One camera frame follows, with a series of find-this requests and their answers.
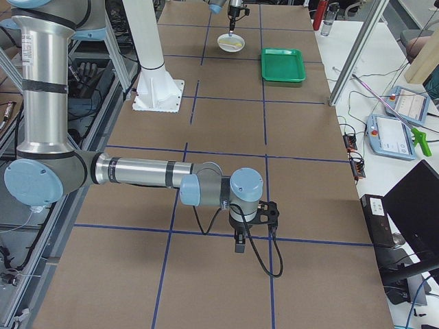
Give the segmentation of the red bottle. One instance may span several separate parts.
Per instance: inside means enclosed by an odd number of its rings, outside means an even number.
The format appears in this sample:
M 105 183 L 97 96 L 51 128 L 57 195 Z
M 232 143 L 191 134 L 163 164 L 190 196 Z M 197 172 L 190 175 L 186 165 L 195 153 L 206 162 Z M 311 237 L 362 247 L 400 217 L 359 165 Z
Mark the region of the red bottle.
M 321 22 L 323 20 L 324 13 L 327 9 L 327 0 L 319 0 L 316 12 L 313 17 L 313 30 L 318 31 L 320 29 Z

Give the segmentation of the yellow plastic spoon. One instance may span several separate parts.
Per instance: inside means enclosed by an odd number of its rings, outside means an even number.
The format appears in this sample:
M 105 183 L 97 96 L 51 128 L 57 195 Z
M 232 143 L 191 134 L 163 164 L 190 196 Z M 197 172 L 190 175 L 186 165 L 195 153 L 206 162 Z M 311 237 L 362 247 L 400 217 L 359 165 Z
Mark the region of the yellow plastic spoon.
M 220 43 L 219 46 L 222 49 L 227 49 L 228 51 L 237 51 L 238 49 L 241 49 L 243 47 L 240 43 Z

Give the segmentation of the white round plate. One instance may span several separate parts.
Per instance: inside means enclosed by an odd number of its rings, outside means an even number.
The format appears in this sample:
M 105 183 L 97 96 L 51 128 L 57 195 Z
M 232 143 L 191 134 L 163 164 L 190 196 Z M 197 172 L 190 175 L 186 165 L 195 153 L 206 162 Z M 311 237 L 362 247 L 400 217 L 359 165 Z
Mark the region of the white round plate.
M 222 34 L 217 38 L 217 43 L 223 51 L 235 53 L 245 47 L 245 40 L 236 34 Z

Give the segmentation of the clear water bottle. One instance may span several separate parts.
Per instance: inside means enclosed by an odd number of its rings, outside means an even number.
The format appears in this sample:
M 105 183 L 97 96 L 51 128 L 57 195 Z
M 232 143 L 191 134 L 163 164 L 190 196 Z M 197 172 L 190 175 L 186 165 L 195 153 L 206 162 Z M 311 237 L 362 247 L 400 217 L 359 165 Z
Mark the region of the clear water bottle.
M 337 13 L 339 9 L 340 4 L 338 2 L 333 2 L 328 5 L 326 15 L 322 23 L 322 28 L 320 30 L 321 36 L 328 36 L 330 34 L 333 23 L 337 18 Z

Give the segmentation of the teach pendant tablet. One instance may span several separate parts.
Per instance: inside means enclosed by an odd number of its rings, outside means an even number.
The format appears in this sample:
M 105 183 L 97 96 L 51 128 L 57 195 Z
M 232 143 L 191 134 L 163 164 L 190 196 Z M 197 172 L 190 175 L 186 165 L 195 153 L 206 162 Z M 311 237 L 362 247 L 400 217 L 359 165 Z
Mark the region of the teach pendant tablet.
M 411 132 L 399 119 L 371 114 L 366 127 L 375 154 L 409 161 L 416 159 Z
M 431 101 L 425 93 L 404 86 L 395 86 L 383 98 L 389 106 L 413 125 L 421 126 L 425 123 Z

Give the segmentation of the black laptop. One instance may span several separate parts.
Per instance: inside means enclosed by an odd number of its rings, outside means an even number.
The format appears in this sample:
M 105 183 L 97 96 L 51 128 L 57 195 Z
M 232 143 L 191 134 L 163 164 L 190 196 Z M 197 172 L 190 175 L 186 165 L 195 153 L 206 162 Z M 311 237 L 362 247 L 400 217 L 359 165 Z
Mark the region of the black laptop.
M 387 192 L 383 203 L 415 252 L 438 255 L 438 173 L 426 160 Z

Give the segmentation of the far teach pendant tablet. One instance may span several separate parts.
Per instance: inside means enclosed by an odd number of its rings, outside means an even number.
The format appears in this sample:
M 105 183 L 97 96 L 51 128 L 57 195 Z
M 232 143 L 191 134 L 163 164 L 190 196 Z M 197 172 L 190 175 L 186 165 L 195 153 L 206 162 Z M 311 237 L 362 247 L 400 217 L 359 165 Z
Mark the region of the far teach pendant tablet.
M 389 106 L 413 125 L 421 126 L 425 123 L 431 101 L 425 93 L 404 86 L 395 86 L 383 98 Z

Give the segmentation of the orange terminal block near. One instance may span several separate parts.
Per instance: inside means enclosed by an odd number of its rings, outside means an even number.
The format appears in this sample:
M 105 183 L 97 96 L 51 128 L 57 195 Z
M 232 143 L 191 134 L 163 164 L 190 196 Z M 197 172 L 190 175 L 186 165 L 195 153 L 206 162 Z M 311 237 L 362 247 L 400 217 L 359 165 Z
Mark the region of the orange terminal block near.
M 354 180 L 358 182 L 360 179 L 365 178 L 366 174 L 364 171 L 364 157 L 356 151 L 350 151 L 348 152 L 348 159 Z

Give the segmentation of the near teach pendant tablet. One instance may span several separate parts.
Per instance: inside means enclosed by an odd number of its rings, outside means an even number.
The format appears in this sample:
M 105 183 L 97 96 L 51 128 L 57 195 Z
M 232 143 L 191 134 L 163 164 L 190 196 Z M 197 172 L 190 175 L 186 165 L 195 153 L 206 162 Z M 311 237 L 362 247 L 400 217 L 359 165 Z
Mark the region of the near teach pendant tablet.
M 399 119 L 371 114 L 366 127 L 375 154 L 409 161 L 416 159 L 411 132 Z

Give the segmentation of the grey aluminium frame post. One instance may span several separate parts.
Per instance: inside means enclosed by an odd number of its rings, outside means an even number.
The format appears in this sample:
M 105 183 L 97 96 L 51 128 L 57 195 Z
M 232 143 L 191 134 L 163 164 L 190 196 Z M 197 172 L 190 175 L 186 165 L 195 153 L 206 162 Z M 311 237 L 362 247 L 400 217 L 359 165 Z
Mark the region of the grey aluminium frame post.
M 329 105 L 335 106 L 339 98 L 341 97 L 343 90 L 348 82 L 348 79 L 353 73 L 353 69 L 357 64 L 357 61 L 362 54 L 364 47 L 367 45 L 372 33 L 375 30 L 377 23 L 379 22 L 385 8 L 387 7 L 389 0 L 375 0 L 372 3 L 372 7 L 363 22 L 361 29 L 353 43 L 351 51 L 346 59 L 341 73 L 335 83 L 335 86 L 329 97 Z

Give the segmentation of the orange terminal block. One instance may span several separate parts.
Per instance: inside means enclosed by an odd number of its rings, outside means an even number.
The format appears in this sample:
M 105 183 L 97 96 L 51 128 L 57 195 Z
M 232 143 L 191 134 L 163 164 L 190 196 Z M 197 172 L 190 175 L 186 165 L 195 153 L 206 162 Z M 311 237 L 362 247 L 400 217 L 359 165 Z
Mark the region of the orange terminal block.
M 342 135 L 344 145 L 347 151 L 356 151 L 357 150 L 357 137 L 355 128 L 352 125 L 347 123 L 341 123 L 340 126 L 344 127 L 344 133 Z M 350 132 L 346 132 L 346 127 L 350 128 Z
M 348 152 L 348 159 L 354 180 L 358 182 L 360 179 L 365 178 L 366 174 L 364 171 L 364 157 L 356 151 L 350 151 Z

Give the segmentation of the green plastic tray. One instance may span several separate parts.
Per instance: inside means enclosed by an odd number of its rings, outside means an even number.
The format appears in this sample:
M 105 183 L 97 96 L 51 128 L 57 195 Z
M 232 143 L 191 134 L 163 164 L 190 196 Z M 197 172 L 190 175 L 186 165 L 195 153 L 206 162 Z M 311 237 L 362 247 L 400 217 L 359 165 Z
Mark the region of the green plastic tray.
M 302 52 L 298 49 L 263 48 L 261 75 L 269 82 L 302 83 L 307 77 Z

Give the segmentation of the black box with label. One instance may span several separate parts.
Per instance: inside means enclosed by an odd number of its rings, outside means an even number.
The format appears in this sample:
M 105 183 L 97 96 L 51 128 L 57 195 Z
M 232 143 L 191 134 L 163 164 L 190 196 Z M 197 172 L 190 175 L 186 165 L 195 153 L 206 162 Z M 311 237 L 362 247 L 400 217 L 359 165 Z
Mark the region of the black box with label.
M 393 247 L 394 240 L 382 196 L 365 194 L 360 202 L 372 244 L 376 247 Z

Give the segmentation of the orange terminal block far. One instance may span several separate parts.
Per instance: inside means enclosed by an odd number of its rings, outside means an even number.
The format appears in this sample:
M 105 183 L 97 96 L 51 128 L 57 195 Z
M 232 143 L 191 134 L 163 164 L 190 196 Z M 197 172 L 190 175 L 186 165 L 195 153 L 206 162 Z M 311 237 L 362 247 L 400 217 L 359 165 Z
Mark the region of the orange terminal block far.
M 342 135 L 344 145 L 347 151 L 356 151 L 357 150 L 357 137 L 355 128 L 352 125 L 347 123 L 341 123 L 340 126 L 344 127 L 344 133 Z M 350 132 L 346 132 L 346 127 L 350 128 Z

